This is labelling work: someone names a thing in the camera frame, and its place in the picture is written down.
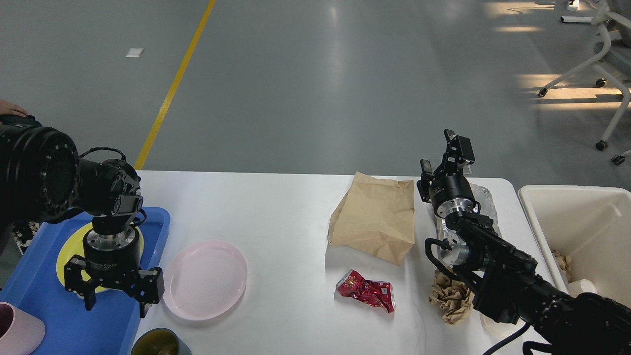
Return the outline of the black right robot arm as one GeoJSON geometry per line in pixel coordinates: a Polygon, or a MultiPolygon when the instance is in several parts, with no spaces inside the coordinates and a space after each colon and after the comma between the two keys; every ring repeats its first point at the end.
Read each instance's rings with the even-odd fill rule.
{"type": "Polygon", "coordinates": [[[475,162],[470,139],[444,130],[446,151],[436,169],[423,159],[417,189],[457,238],[428,238],[430,262],[475,295],[473,307],[497,323],[524,325],[487,350],[491,355],[529,328],[545,342],[525,341],[522,351],[551,355],[628,355],[631,352],[630,309],[592,292],[577,297],[558,290],[538,275],[537,261],[503,240],[494,221],[482,214],[463,168],[475,162]]]}

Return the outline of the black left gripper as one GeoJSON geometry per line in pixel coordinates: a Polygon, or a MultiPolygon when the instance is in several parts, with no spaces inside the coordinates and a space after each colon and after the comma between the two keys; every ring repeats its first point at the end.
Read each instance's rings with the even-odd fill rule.
{"type": "Polygon", "coordinates": [[[65,289],[80,296],[85,309],[96,303],[96,288],[125,290],[132,286],[132,297],[139,303],[144,319],[152,305],[158,305],[165,292],[160,267],[140,269],[140,230],[128,227],[115,235],[101,235],[94,229],[82,241],[85,258],[73,255],[64,265],[65,289]],[[90,277],[83,280],[86,270],[90,277]]]}

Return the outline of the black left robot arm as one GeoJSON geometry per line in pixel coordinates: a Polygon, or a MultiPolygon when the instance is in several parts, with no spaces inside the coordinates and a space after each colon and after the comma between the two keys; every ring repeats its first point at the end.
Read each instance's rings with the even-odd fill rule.
{"type": "Polygon", "coordinates": [[[126,155],[88,160],[70,136],[32,115],[3,114],[0,145],[1,229],[19,220],[59,224],[90,214],[83,254],[65,264],[65,289],[81,297],[86,310],[95,305],[98,287],[122,291],[139,303],[144,318],[160,303],[164,277],[160,267],[140,267],[139,226],[147,215],[140,176],[126,155]]]}

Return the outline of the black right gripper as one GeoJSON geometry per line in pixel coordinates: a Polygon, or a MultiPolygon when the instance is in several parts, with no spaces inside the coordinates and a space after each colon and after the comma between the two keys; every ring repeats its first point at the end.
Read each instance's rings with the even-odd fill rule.
{"type": "Polygon", "coordinates": [[[421,200],[431,203],[433,213],[439,218],[446,218],[453,212],[473,212],[476,200],[468,180],[457,173],[471,175],[471,165],[475,163],[475,153],[469,138],[456,135],[453,130],[443,131],[447,141],[446,151],[437,168],[432,162],[437,159],[420,160],[421,176],[417,181],[417,189],[421,200]]]}

